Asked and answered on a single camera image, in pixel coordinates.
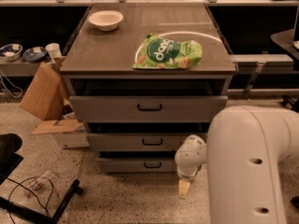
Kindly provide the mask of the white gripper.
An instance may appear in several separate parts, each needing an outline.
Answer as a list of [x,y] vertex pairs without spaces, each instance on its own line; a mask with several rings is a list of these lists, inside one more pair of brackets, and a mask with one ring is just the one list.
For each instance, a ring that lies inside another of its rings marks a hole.
[[207,162],[206,142],[199,136],[189,135],[175,155],[178,176],[182,179],[178,182],[178,196],[185,199],[191,182],[196,178],[200,167]]

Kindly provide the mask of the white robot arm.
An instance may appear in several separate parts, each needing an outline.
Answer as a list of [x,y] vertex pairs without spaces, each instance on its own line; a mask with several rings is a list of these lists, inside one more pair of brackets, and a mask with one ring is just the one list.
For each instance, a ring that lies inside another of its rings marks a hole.
[[207,165],[211,224],[287,224],[278,164],[299,155],[299,114],[235,105],[210,123],[207,139],[178,149],[178,176],[193,180]]

